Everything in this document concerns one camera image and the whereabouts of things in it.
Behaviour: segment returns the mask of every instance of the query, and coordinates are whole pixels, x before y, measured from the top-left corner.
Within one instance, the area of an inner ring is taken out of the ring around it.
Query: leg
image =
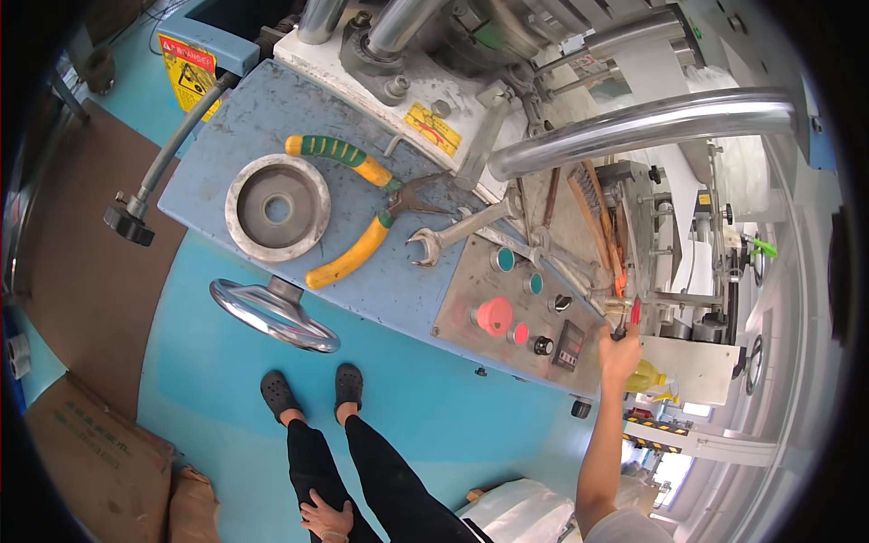
[[[322,432],[309,427],[303,420],[290,420],[287,425],[287,451],[289,480],[293,483],[300,505],[314,505],[310,497],[311,488],[337,511],[341,511],[345,500],[350,500],[353,503],[353,530],[348,535],[350,540],[381,543],[380,538],[359,513],[356,502],[347,493]],[[311,533],[311,541],[317,543],[320,539]]]
[[[361,403],[362,374],[341,364],[335,376],[335,418],[347,433],[365,501],[392,542],[478,543],[383,436],[359,418]]]
[[[299,505],[314,505],[310,494],[312,488],[337,511],[342,510],[344,501],[350,500],[353,503],[353,529],[348,536],[354,543],[381,543],[347,493],[322,432],[308,427],[305,422],[302,406],[296,401],[283,374],[277,370],[265,374],[260,392],[275,419],[287,427],[289,480],[293,483]],[[320,538],[311,533],[311,541],[319,543]]]

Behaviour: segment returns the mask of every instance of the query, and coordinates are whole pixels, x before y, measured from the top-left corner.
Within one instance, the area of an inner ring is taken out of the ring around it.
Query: foot
[[[344,363],[335,372],[335,419],[344,426],[350,415],[362,409],[362,372],[353,364]]]
[[[291,420],[305,421],[302,406],[295,399],[293,391],[289,389],[287,379],[283,374],[273,369],[262,377],[260,392],[266,405],[271,409],[275,420],[287,426]]]
[[[347,418],[351,414],[359,416],[359,406],[355,401],[345,401],[335,410],[335,418],[342,427],[347,424]]]

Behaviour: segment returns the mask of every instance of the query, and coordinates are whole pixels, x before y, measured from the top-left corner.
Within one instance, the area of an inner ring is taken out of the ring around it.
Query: pliers
[[[324,156],[338,161],[349,166],[366,181],[385,190],[389,196],[386,208],[377,212],[368,228],[347,252],[305,274],[308,288],[316,290],[325,287],[355,272],[381,246],[389,227],[402,211],[410,209],[426,213],[449,213],[445,209],[420,202],[416,198],[416,190],[419,187],[443,177],[446,172],[425,175],[405,183],[383,168],[365,151],[328,136],[290,136],[284,143],[284,149],[292,156]]]

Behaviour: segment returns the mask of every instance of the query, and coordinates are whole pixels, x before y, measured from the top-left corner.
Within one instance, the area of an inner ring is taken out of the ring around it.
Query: yellow danger sticker
[[[169,82],[172,83],[178,105],[184,111],[190,111],[205,91],[217,81],[214,55],[163,34],[157,34],[157,37],[160,39],[163,62],[166,64],[166,73],[169,74]],[[220,107],[220,103],[220,100],[215,102],[202,116],[202,120],[207,122]]]
[[[449,128],[449,125],[423,108],[419,102],[414,102],[414,105],[410,106],[410,111],[404,116],[404,122],[450,156],[455,155],[455,151],[459,148],[461,136],[458,132]]]

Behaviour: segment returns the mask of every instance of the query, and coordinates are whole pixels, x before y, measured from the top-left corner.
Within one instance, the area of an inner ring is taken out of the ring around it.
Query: person
[[[586,543],[673,543],[663,528],[637,509],[615,508],[621,469],[621,401],[625,381],[642,356],[637,325],[627,323],[625,330],[620,341],[612,340],[606,325],[598,334],[600,407],[576,481],[576,520]]]
[[[289,479],[311,541],[380,543],[344,487],[322,432],[308,426],[283,374],[265,374],[260,391],[275,419],[287,427]],[[459,520],[428,493],[408,463],[360,418],[361,409],[362,373],[353,364],[341,364],[335,372],[335,419],[347,435],[365,501],[389,538],[394,543],[492,543],[472,521]]]
[[[600,409],[576,483],[576,519],[586,543],[673,543],[663,528],[638,510],[616,510],[614,505],[620,477],[621,400],[625,381],[642,355],[637,326],[628,323],[625,329],[621,341],[611,339],[607,325],[599,332]],[[287,427],[289,478],[311,540],[381,541],[344,488],[322,433],[305,423],[283,374],[268,372],[260,389],[275,418]],[[473,522],[459,520],[426,491],[407,462],[359,417],[361,408],[362,374],[352,364],[341,364],[335,374],[335,418],[347,434],[365,501],[390,539],[491,543]]]

